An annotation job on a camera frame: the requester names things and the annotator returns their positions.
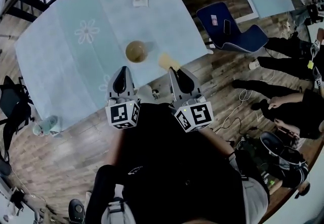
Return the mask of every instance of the hand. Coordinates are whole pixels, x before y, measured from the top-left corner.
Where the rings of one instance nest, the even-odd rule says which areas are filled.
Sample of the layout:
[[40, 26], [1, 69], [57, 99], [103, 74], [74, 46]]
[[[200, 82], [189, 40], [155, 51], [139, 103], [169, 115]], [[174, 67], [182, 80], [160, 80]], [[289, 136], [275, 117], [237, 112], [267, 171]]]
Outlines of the hand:
[[282, 98], [281, 97], [273, 97], [270, 101], [270, 105], [268, 107], [268, 110], [271, 108], [278, 108], [280, 105], [282, 105]]
[[279, 127], [284, 127], [285, 123], [282, 120], [279, 120], [277, 118], [274, 119], [274, 123], [275, 125], [279, 126]]

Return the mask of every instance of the chair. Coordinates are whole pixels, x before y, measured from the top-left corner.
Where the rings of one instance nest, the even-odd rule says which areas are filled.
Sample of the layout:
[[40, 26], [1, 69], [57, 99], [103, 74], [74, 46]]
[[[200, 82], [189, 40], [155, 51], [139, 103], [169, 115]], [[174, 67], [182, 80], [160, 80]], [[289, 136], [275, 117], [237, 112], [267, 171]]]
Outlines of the chair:
[[11, 173], [8, 150], [14, 133], [28, 125], [29, 120], [34, 121], [28, 104], [33, 104], [33, 102], [29, 98], [26, 86], [21, 83], [21, 79], [19, 78], [19, 84], [14, 84], [8, 76], [5, 76], [4, 84], [0, 85], [0, 109], [7, 117], [0, 120], [0, 125], [5, 124], [3, 130], [5, 155], [0, 154], [0, 174], [6, 176]]
[[[198, 10], [196, 15], [212, 40], [206, 44], [213, 43], [218, 49], [253, 53], [268, 42], [268, 37], [257, 25], [252, 25], [246, 32], [241, 32], [223, 2], [204, 7]], [[212, 25], [211, 15], [217, 17], [218, 25]], [[230, 34], [224, 33], [224, 20], [230, 22]]]

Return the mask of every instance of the brown cup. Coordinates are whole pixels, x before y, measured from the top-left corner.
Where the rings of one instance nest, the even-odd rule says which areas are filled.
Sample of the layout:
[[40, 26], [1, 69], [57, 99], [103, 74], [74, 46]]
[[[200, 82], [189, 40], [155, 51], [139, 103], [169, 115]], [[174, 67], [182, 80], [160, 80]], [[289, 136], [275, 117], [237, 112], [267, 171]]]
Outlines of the brown cup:
[[129, 43], [126, 47], [126, 57], [134, 63], [143, 62], [147, 57], [145, 43], [139, 40]]

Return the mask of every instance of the yellow sticky note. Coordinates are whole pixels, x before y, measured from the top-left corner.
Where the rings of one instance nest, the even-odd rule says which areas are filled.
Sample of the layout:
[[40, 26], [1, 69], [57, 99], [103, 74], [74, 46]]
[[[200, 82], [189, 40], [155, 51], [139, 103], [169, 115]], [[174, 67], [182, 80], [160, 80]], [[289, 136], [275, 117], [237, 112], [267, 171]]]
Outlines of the yellow sticky note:
[[308, 62], [308, 65], [307, 65], [307, 68], [309, 68], [309, 69], [313, 69], [313, 67], [314, 67], [314, 62], [309, 61], [309, 62]]
[[158, 60], [158, 65], [159, 65], [161, 68], [165, 69], [167, 72], [169, 71], [169, 69], [170, 69], [171, 67], [173, 67], [173, 69], [174, 69], [175, 71], [178, 71], [178, 70], [180, 69], [180, 67], [181, 67], [180, 64], [179, 64], [179, 62], [173, 60], [173, 59], [169, 56], [169, 54], [167, 54], [167, 53], [162, 53], [162, 54], [161, 54], [161, 56], [160, 56], [160, 58], [159, 58], [159, 60]]

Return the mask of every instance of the person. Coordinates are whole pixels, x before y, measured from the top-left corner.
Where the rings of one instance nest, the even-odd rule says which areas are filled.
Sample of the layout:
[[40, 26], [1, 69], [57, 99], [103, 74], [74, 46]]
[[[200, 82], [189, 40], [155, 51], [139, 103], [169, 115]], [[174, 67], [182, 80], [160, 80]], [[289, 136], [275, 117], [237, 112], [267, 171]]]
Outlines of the person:
[[[313, 44], [300, 40], [296, 35], [297, 33], [294, 33], [289, 39], [269, 38], [269, 42], [264, 46], [266, 49], [282, 53], [290, 58], [258, 57], [257, 60], [249, 64], [249, 68], [253, 70], [263, 67], [282, 71], [300, 79], [314, 81], [313, 69], [308, 67], [309, 62], [313, 61], [319, 73], [324, 75], [324, 46], [321, 45], [324, 39], [324, 29], [318, 29], [317, 41]], [[312, 58], [311, 49], [318, 51], [314, 58]]]
[[310, 19], [312, 23], [323, 22], [324, 18], [321, 16], [321, 5], [318, 0], [305, 0], [306, 7], [291, 12], [292, 17], [295, 18], [295, 30], [305, 23], [306, 19]]
[[245, 88], [263, 94], [271, 99], [255, 103], [252, 110], [262, 110], [263, 116], [301, 138], [318, 139], [324, 132], [324, 99], [306, 89], [305, 93], [262, 81], [234, 80], [234, 88]]
[[207, 127], [185, 133], [169, 104], [141, 101], [137, 126], [115, 131], [86, 223], [113, 223], [116, 201], [127, 223], [258, 223], [265, 214], [268, 190], [249, 155]]

